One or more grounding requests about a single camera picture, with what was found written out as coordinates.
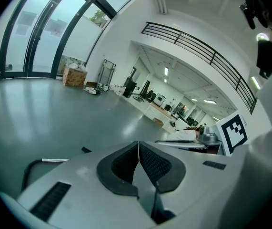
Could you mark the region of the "folded platform trolley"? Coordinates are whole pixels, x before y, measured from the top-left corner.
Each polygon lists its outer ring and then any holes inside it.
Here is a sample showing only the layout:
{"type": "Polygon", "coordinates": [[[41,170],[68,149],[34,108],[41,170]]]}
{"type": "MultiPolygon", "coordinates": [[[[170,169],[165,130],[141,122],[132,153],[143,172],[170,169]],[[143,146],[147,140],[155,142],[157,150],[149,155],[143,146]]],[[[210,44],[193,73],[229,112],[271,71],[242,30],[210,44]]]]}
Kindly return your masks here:
{"type": "Polygon", "coordinates": [[[99,73],[98,83],[110,85],[116,64],[104,59],[99,73]]]}

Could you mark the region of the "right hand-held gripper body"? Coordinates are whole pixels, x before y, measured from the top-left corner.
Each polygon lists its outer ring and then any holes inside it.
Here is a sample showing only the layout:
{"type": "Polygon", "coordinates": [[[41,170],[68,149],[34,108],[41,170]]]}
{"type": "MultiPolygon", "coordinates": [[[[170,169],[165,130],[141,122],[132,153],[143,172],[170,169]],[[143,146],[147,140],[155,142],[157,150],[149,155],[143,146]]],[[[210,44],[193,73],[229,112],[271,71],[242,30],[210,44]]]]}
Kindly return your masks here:
{"type": "Polygon", "coordinates": [[[248,141],[245,122],[236,111],[212,126],[201,127],[198,141],[218,155],[231,156],[237,146],[248,141]]]}

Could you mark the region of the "black balcony railing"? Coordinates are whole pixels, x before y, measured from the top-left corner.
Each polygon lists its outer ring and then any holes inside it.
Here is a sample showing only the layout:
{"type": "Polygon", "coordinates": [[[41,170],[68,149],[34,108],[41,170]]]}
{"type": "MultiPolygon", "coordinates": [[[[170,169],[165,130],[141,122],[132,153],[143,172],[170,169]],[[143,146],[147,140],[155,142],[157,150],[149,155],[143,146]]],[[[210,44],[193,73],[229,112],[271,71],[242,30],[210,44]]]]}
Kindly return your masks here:
{"type": "Polygon", "coordinates": [[[235,67],[214,48],[195,36],[154,22],[146,22],[141,33],[175,44],[208,63],[235,89],[249,112],[253,113],[257,98],[235,67]]]}

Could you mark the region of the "black vacuum hose metal wand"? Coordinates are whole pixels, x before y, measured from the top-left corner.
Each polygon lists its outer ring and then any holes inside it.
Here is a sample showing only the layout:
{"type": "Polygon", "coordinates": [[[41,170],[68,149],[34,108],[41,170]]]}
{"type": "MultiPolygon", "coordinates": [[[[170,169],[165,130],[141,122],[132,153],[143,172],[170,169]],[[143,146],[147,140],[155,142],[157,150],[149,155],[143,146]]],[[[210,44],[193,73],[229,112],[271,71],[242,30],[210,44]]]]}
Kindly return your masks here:
{"type": "Polygon", "coordinates": [[[24,174],[23,174],[23,179],[22,179],[22,184],[21,184],[21,192],[23,192],[27,186],[28,186],[28,180],[30,176],[30,172],[34,166],[36,166],[39,163],[50,163],[50,164],[60,164],[68,161],[68,159],[36,159],[29,163],[26,168],[24,169],[24,174]]]}

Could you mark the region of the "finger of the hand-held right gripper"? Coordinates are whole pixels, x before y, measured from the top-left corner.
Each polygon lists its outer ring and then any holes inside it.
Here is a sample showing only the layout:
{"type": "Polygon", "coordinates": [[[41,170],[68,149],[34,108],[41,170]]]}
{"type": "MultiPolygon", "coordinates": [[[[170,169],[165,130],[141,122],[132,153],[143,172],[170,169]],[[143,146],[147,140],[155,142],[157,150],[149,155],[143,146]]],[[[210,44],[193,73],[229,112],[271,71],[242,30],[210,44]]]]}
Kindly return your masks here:
{"type": "Polygon", "coordinates": [[[179,149],[189,150],[189,149],[207,149],[207,146],[202,144],[197,140],[167,140],[167,141],[155,141],[155,143],[165,146],[172,146],[179,149]]]}

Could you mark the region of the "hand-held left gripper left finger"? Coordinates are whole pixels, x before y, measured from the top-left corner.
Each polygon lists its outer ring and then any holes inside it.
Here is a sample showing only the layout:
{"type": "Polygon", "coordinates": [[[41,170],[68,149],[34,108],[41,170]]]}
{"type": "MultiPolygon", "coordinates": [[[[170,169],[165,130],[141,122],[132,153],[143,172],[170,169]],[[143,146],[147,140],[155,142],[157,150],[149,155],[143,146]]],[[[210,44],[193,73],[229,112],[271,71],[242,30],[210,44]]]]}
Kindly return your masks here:
{"type": "Polygon", "coordinates": [[[132,183],[138,154],[129,142],[70,158],[17,201],[44,225],[152,225],[132,183]]]}

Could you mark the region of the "black cabinet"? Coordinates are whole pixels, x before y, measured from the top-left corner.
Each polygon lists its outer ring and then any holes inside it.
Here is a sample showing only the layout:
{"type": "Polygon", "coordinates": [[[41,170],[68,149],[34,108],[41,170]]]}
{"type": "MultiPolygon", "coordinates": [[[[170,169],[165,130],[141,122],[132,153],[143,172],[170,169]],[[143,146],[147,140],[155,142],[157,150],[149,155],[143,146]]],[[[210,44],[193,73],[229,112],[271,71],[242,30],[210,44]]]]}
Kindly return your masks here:
{"type": "Polygon", "coordinates": [[[132,95],[134,89],[136,88],[136,85],[137,84],[133,81],[133,79],[129,78],[126,85],[125,85],[126,88],[123,93],[123,96],[126,98],[129,98],[132,95]]]}

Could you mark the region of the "patterned cardboard box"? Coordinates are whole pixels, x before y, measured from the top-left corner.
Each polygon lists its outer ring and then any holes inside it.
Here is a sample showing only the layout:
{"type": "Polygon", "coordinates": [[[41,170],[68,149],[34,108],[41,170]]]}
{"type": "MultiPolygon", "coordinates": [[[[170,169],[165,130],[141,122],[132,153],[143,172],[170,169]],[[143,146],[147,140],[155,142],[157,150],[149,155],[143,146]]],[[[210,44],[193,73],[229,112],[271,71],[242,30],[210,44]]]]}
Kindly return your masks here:
{"type": "Polygon", "coordinates": [[[65,67],[62,82],[65,86],[83,87],[87,72],[65,67]]]}

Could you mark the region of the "white plastic bags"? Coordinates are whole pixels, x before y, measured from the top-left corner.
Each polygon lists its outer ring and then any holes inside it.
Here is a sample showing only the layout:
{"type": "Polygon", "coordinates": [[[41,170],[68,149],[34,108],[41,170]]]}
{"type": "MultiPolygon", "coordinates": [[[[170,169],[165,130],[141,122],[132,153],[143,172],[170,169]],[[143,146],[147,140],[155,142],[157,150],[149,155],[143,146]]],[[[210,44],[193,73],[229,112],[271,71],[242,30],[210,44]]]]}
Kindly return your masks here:
{"type": "Polygon", "coordinates": [[[66,66],[74,70],[85,71],[85,65],[83,61],[69,62],[69,63],[66,63],[66,66]]]}

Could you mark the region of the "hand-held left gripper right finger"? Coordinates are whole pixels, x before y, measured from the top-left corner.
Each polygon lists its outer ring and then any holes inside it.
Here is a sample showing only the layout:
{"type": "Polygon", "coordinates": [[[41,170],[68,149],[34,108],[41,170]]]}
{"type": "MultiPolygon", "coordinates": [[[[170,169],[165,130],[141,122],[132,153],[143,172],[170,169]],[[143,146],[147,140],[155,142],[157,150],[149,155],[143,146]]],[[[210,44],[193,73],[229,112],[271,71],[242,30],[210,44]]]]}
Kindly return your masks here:
{"type": "Polygon", "coordinates": [[[231,156],[139,142],[138,209],[141,220],[176,219],[235,183],[246,147],[231,156]]]}

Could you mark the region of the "long wooden counter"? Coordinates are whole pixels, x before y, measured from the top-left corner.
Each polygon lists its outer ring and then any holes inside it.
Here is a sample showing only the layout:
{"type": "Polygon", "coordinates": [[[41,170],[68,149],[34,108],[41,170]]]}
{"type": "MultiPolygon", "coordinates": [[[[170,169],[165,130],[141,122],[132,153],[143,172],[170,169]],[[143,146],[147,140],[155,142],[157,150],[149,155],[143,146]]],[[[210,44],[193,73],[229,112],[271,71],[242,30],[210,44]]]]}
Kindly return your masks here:
{"type": "Polygon", "coordinates": [[[172,117],[168,114],[168,112],[157,106],[155,103],[150,103],[144,114],[149,119],[153,120],[156,118],[162,121],[164,124],[172,120],[172,117]]]}

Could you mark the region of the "black framed glass doors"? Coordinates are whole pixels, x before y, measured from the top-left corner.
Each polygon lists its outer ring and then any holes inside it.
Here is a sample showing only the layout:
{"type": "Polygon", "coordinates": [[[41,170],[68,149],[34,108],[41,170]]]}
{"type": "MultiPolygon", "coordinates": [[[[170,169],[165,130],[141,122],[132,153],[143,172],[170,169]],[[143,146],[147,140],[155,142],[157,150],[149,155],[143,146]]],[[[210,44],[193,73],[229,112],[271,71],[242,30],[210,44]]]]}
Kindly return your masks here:
{"type": "Polygon", "coordinates": [[[130,0],[15,0],[0,47],[2,78],[55,78],[89,56],[130,0]]]}

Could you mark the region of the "white crumpled cloth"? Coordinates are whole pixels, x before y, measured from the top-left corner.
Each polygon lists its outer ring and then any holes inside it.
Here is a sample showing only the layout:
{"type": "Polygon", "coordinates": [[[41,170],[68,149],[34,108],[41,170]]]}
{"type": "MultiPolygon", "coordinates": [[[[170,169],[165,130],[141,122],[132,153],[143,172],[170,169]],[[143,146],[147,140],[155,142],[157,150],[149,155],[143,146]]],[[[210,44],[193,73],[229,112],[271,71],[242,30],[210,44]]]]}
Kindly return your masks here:
{"type": "Polygon", "coordinates": [[[182,140],[182,141],[192,141],[197,140],[199,131],[197,128],[186,128],[183,130],[174,131],[168,137],[168,141],[182,140]]]}

